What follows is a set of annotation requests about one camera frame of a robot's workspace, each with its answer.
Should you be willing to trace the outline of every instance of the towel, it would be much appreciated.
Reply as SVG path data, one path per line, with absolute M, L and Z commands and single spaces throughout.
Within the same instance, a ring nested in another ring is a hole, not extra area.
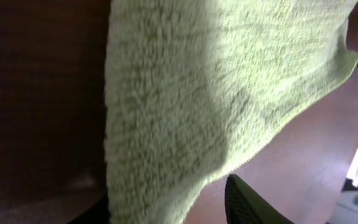
M 111 221 L 183 222 L 210 182 L 344 83 L 356 0 L 114 0 L 105 66 Z

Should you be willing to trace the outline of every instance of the green towel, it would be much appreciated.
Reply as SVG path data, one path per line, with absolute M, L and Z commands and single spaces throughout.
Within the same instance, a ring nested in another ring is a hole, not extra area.
M 344 83 L 358 62 L 344 43 L 355 3 L 114 0 L 106 57 L 111 221 L 181 223 L 205 185 Z

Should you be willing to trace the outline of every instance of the wooden floor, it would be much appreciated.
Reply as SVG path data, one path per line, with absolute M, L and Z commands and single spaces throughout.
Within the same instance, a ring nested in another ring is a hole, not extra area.
M 358 146 L 358 71 L 289 123 L 250 162 L 234 171 L 296 224 L 329 218 Z M 186 224 L 226 223 L 226 177 L 207 186 Z

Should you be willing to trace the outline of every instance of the brown floor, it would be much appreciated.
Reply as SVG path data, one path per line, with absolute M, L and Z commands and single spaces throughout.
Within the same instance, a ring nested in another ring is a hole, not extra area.
M 325 223 L 357 146 L 358 71 L 234 173 L 294 223 Z M 186 224 L 226 223 L 225 183 L 223 178 L 202 191 Z

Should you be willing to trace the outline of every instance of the dark brown wall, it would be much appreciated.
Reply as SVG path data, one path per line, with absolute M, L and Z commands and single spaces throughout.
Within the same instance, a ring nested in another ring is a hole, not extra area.
M 84 173 L 103 191 L 109 8 L 0 0 L 0 212 L 80 194 Z

